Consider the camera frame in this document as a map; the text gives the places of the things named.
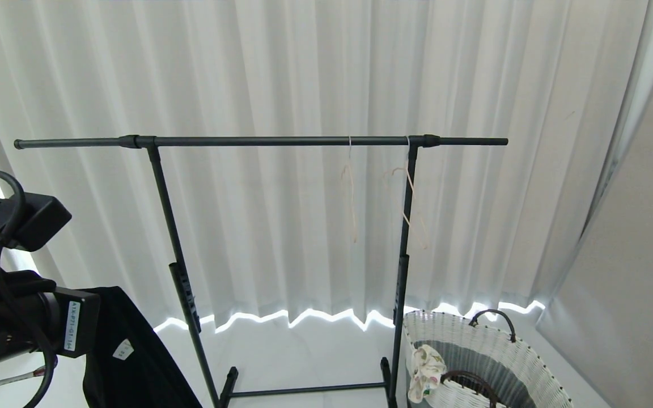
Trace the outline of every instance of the white woven basket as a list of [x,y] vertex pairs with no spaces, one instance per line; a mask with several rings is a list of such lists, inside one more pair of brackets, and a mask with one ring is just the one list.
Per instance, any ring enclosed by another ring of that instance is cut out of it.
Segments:
[[[477,318],[485,312],[499,313],[506,318],[511,327],[510,335],[496,328],[477,325]],[[422,344],[433,347],[445,360],[448,370],[472,372],[485,380],[498,396],[498,406],[573,407],[571,399],[541,357],[523,339],[515,336],[513,324],[503,312],[483,311],[477,313],[472,321],[449,313],[407,313],[404,336],[408,348],[405,355],[412,356]],[[489,406],[487,398],[452,381],[433,390],[425,401],[434,408]]]

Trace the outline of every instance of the horizontal bar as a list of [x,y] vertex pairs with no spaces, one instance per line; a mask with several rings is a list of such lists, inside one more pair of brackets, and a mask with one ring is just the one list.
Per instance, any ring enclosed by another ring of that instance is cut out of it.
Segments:
[[[410,144],[420,147],[439,145],[461,146],[505,146],[508,139],[501,137],[438,137],[427,134],[409,136]],[[42,147],[174,147],[174,146],[405,146],[408,144],[405,136],[293,136],[293,137],[142,137],[123,136],[91,139],[17,139],[14,145],[18,149],[34,149]]]
[[259,392],[231,393],[231,398],[236,397],[262,397],[267,395],[284,395],[290,393],[318,393],[337,392],[338,390],[363,390],[366,388],[384,388],[384,382],[366,382],[363,384],[327,385],[324,387],[285,388],[281,390],[260,390]]

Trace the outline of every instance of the black camera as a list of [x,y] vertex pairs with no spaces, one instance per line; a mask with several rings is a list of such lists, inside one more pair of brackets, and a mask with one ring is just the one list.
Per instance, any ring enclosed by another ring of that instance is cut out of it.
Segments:
[[[2,171],[0,179],[15,192],[0,199],[0,257],[3,248],[42,248],[72,218],[55,197],[24,193],[18,181]],[[99,302],[96,294],[57,287],[34,271],[5,272],[0,267],[0,361],[42,351],[48,373],[38,392],[41,399],[57,354],[77,357],[93,348]]]

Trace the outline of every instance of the basket handle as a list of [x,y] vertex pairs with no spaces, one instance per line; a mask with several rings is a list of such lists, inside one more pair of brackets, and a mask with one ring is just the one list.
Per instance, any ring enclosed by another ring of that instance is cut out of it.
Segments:
[[511,343],[515,343],[516,337],[515,337],[515,327],[513,327],[513,322],[510,321],[510,318],[508,318],[508,315],[501,312],[500,310],[497,310],[496,308],[488,308],[486,310],[483,310],[482,312],[477,312],[475,313],[475,316],[472,317],[472,320],[470,320],[469,325],[472,327],[477,326],[477,318],[480,316],[484,315],[484,313],[496,313],[497,315],[501,315],[503,318],[505,318],[506,322],[508,322],[508,327],[510,328],[510,341]]
[[474,380],[475,382],[479,383],[482,385],[483,390],[485,390],[485,393],[487,393],[487,397],[490,400],[490,408],[497,408],[498,407],[498,396],[495,394],[495,391],[490,387],[490,384],[487,383],[487,381],[483,380],[482,377],[479,375],[475,374],[474,372],[469,372],[469,371],[462,371],[462,370],[453,370],[453,371],[448,371],[445,374],[440,377],[440,384],[445,382],[446,380],[449,380],[452,377],[468,377],[471,380]]

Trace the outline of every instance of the white floor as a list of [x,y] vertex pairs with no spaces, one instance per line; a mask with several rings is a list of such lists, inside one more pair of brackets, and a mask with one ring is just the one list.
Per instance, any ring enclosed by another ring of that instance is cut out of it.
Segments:
[[[568,390],[578,408],[608,408],[567,362],[533,329],[536,315],[509,312],[518,336],[531,343]],[[236,390],[370,383],[381,381],[379,360],[391,360],[392,329],[372,323],[362,331],[349,318],[326,322],[305,318],[288,328],[285,318],[265,323],[237,320],[228,330],[214,333],[212,323],[203,326],[202,338],[216,388],[220,392],[231,366],[239,369]],[[171,326],[160,332],[191,387],[209,407],[205,382],[186,330]],[[19,374],[41,364],[37,355],[0,364],[0,377]],[[52,388],[41,407],[86,407],[82,397],[83,361],[60,359]],[[404,366],[400,369],[399,395],[405,395]],[[0,388],[0,408],[19,407],[29,400],[39,380],[26,380]],[[401,406],[406,406],[401,398]],[[386,406],[384,390],[295,394],[274,397],[236,398],[231,408],[351,408]]]

